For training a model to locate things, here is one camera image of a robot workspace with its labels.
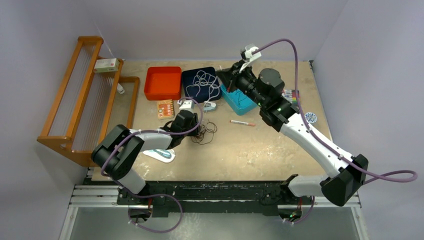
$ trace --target wooden table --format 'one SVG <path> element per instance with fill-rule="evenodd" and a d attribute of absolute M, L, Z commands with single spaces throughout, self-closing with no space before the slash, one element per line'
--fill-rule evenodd
<path fill-rule="evenodd" d="M 158 120 L 155 101 L 148 101 L 144 95 L 144 81 L 147 69 L 152 66 L 179 66 L 183 71 L 214 67 L 230 67 L 235 61 L 126 61 L 123 76 L 140 77 L 140 90 L 134 116 L 134 129 L 157 129 L 169 119 Z M 259 61 L 253 65 L 258 76 L 264 68 L 273 68 L 280 72 L 285 89 L 294 89 L 294 62 Z M 315 127 L 331 138 L 327 119 L 324 114 L 320 95 L 313 72 L 308 62 L 299 63 L 299 92 L 305 112 L 317 116 Z M 117 95 L 112 110 L 109 128 L 116 124 L 125 124 L 123 119 L 131 86 L 123 85 L 125 94 Z M 216 101 L 217 110 L 208 112 L 205 119 L 214 122 L 218 131 L 213 141 L 198 145 L 186 137 L 181 145 L 174 148 L 176 157 L 171 163 L 163 163 L 140 153 L 133 168 L 145 180 L 162 181 L 272 181 L 285 180 L 292 174 L 319 175 L 324 170 L 300 146 L 283 134 L 267 126 L 259 115 L 259 108 L 243 116 L 238 116 L 223 98 Z M 176 113 L 178 105 L 174 101 Z M 230 123 L 238 120 L 255 123 L 255 127 Z M 212 135 L 206 135 L 205 141 Z M 94 170 L 95 181 L 106 180 L 100 175 L 100 169 Z"/>

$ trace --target white wall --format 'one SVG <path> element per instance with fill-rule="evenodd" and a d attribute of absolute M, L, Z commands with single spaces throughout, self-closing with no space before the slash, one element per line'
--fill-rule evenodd
<path fill-rule="evenodd" d="M 293 40 L 315 58 L 347 0 L 85 0 L 116 57 L 231 59 L 254 43 Z M 264 59 L 292 60 L 289 45 Z"/>
<path fill-rule="evenodd" d="M 58 239 L 86 169 L 36 142 L 80 35 L 76 0 L 0 2 L 0 239 Z"/>
<path fill-rule="evenodd" d="M 421 173 L 360 189 L 371 239 L 424 236 L 423 23 L 422 0 L 349 0 L 314 62 L 334 141 L 372 172 Z"/>

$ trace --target wooden frame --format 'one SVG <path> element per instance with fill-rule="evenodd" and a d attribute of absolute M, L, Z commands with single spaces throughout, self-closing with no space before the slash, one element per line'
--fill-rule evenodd
<path fill-rule="evenodd" d="M 91 167 L 95 165 L 93 161 L 91 160 L 92 150 L 78 151 L 78 150 L 72 149 L 72 145 L 73 145 L 75 135 L 77 133 L 77 129 L 80 125 L 81 116 L 83 114 L 83 110 L 86 105 L 90 88 L 92 86 L 93 78 L 95 75 L 93 70 L 96 64 L 96 60 L 103 59 L 103 57 L 99 56 L 100 48 L 103 42 L 104 42 L 103 39 L 99 36 L 80 36 L 78 38 L 75 50 L 73 51 L 68 67 L 66 68 L 65 74 L 63 76 L 60 87 L 57 91 L 54 102 L 50 108 L 50 112 L 47 115 L 47 119 L 41 130 L 41 134 L 37 138 L 37 141 L 40 142 L 41 144 L 49 147 L 50 149 L 58 152 L 59 154 L 65 156 L 66 158 L 72 160 L 73 162 L 83 167 Z M 75 107 L 73 108 L 73 111 L 69 120 L 69 124 L 66 129 L 66 133 L 65 135 L 60 135 L 60 136 L 49 135 L 52 129 L 54 120 L 57 116 L 59 107 L 61 105 L 62 99 L 64 97 L 65 91 L 67 89 L 68 83 L 70 82 L 72 72 L 74 71 L 74 67 L 77 63 L 77 59 L 82 50 L 85 50 L 90 54 L 90 60 L 89 60 L 87 72 L 82 81 L 81 89 L 76 99 Z M 111 72 L 100 73 L 100 74 L 113 74 L 113 83 L 112 83 L 111 91 L 107 101 L 104 118 L 102 121 L 101 131 L 98 137 L 99 143 L 104 139 L 104 137 L 107 134 L 109 119 L 111 117 L 112 107 L 113 107 L 115 95 L 116 95 L 115 89 L 117 88 L 118 82 L 120 81 L 134 82 L 134 91 L 131 98 L 128 121 L 126 123 L 126 126 L 128 128 L 132 127 L 132 122 L 134 119 L 134 109 L 135 109 L 135 105 L 137 101 L 140 79 L 138 77 L 121 77 L 120 74 L 121 74 L 124 61 L 122 59 L 118 59 L 118 60 L 119 60 L 118 71 L 114 73 L 111 73 Z"/>

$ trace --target wooden shelf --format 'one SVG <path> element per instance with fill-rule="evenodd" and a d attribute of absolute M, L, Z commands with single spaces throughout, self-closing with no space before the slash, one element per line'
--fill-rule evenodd
<path fill-rule="evenodd" d="M 126 126 L 132 127 L 140 79 L 118 71 L 94 73 L 103 39 L 80 36 L 37 141 L 75 163 L 94 166 L 91 153 L 107 134 L 118 83 L 134 82 Z"/>

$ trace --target red tray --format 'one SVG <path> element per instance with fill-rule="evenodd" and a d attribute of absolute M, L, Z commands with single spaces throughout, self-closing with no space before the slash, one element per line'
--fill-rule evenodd
<path fill-rule="evenodd" d="M 181 67 L 149 67 L 144 84 L 144 94 L 150 101 L 179 100 L 181 98 Z"/>

